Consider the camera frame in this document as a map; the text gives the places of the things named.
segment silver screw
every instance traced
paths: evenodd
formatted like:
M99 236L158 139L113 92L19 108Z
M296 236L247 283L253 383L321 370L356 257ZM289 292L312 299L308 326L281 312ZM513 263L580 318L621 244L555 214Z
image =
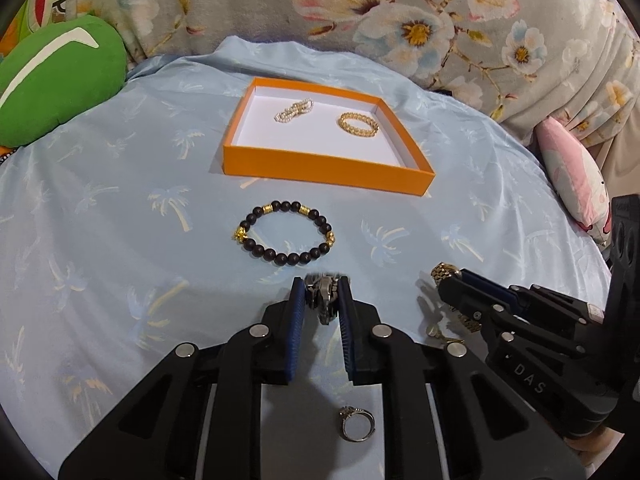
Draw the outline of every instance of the silver screw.
M195 351L196 347L191 343L182 343L175 349L175 354L178 357L191 357L195 353Z
M269 334L269 327L262 324L253 325L249 329L249 334L254 337L265 337Z
M389 337L391 335L391 327L389 325L376 325L371 329L376 337Z
M447 352L453 357L462 357L466 354L466 346L462 343L451 343L447 346Z

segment colorful pillow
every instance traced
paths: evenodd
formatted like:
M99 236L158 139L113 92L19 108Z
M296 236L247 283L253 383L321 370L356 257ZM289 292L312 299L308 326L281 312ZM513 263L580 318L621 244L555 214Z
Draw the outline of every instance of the colorful pillow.
M0 64L0 146L29 144L111 98L126 69L122 38L100 18L34 32Z
M611 233L609 194L593 157L552 117L534 131L546 171L565 207L597 243L606 244Z

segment gold chain bracelet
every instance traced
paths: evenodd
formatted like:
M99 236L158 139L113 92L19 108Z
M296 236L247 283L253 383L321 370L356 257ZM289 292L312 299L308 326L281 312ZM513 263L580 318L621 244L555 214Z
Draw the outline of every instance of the gold chain bracelet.
M364 128L357 128L352 124L347 122L347 119L361 121L371 127L370 130L366 130ZM345 132L351 135L355 135L357 137L373 137L376 135L378 130L380 129L380 125L374 121L371 117L367 117L364 114L357 114L355 112L346 112L343 113L338 118L338 126L340 126Z

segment beaded bracelet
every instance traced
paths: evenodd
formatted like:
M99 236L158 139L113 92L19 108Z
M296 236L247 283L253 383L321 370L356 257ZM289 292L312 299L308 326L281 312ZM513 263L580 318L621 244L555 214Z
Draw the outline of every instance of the beaded bracelet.
M273 211L293 211L294 213L300 213L306 216L314 221L314 224L318 226L318 230L324 235L326 241L318 245L318 247L309 250L309 252L305 251L300 254L276 254L276 251L273 249L265 249L262 245L256 244L253 238L247 236L247 232L258 218ZM321 216L317 209L309 209L300 202L284 201L281 203L277 200L262 207L254 207L254 210L246 216L246 219L240 222L238 229L234 232L234 239L244 245L244 248L247 251L251 251L251 254L254 256L258 258L263 257L267 262L273 261L278 266L283 266L287 263L291 266L298 263L308 264L311 260L317 260L323 254L327 254L335 243L335 236L331 224L327 223L326 218Z

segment silver ring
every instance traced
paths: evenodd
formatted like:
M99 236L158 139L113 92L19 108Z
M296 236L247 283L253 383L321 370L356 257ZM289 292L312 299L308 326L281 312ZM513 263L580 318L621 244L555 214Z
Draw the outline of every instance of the silver ring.
M371 415L371 412L368 412L367 410L354 408L353 406L344 406L340 408L340 412L338 412L338 415L340 416L340 420L342 421L340 425L340 436L347 442L364 442L371 435L373 435L374 431L376 431L376 419L373 418L373 415ZM347 423L348 418L350 418L350 416L353 416L353 415L362 415L369 421L369 426L370 426L369 433L367 433L362 438L351 438L347 434L347 429L345 428L345 424Z

